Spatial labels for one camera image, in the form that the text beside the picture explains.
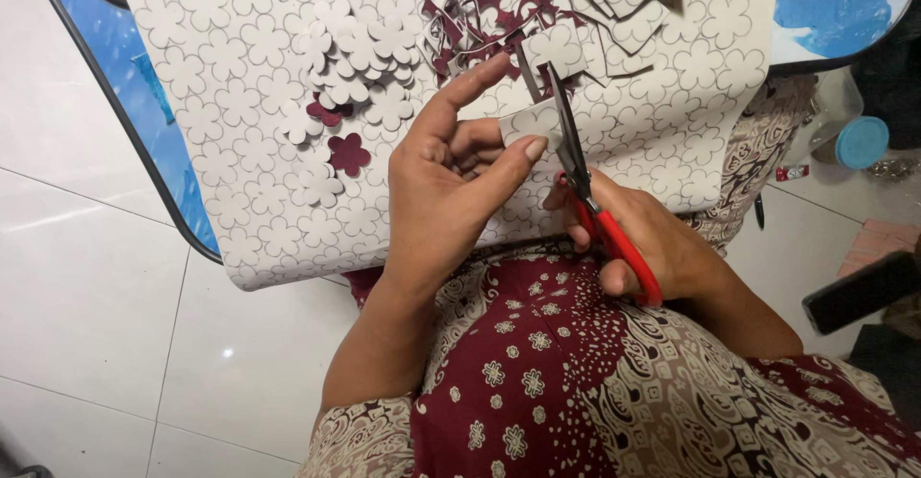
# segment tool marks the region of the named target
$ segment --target floor tile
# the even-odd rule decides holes
[[[299,464],[157,424],[147,478],[291,478]]]
[[[343,277],[343,276],[340,275],[339,273],[334,273],[334,274],[331,274],[331,275],[326,275],[326,276],[324,276],[323,278],[325,278],[326,280],[328,280],[328,281],[330,281],[330,282],[334,282],[334,283],[336,283],[336,284],[346,285],[346,286],[348,286],[349,289],[352,288],[352,285],[349,284],[348,279],[346,279],[345,277]]]
[[[245,293],[193,252],[158,420],[302,460],[326,368],[357,316],[342,285],[312,279]]]
[[[812,330],[801,303],[804,296],[837,280],[860,224],[771,187],[762,195],[765,231],[758,229],[750,211],[742,232],[727,248],[726,261],[800,334],[807,354],[850,353],[860,325],[879,321],[878,316],[820,336]]]
[[[0,441],[19,465],[55,478],[144,478],[153,436],[153,421],[0,378]]]
[[[154,419],[189,247],[0,169],[0,376]]]
[[[860,221],[921,225],[921,175],[886,183],[863,170],[813,162],[806,178],[770,185]]]
[[[0,167],[168,223],[163,201],[51,3],[0,0],[0,22]]]

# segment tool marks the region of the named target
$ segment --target black pen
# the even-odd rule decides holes
[[[758,219],[758,227],[765,231],[765,202],[761,201],[761,192],[754,199],[754,216]]]

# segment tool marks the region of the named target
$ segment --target blue table surface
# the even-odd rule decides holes
[[[858,53],[898,21],[909,1],[777,0],[772,64]],[[191,234],[219,253],[182,134],[132,61],[146,52],[132,14],[103,0],[61,2],[153,158]]]

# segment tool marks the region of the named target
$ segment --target patterned dress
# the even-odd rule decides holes
[[[715,249],[810,84],[768,82],[737,125],[720,205],[686,218]],[[298,477],[921,477],[921,441],[872,375],[742,359],[667,307],[605,296],[601,267],[561,240],[478,252],[437,294],[421,389],[329,411]]]

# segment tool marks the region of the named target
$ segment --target table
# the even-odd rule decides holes
[[[911,0],[777,0],[772,74],[849,64],[898,23]],[[121,120],[179,233],[220,263],[185,142],[118,0],[51,0]]]

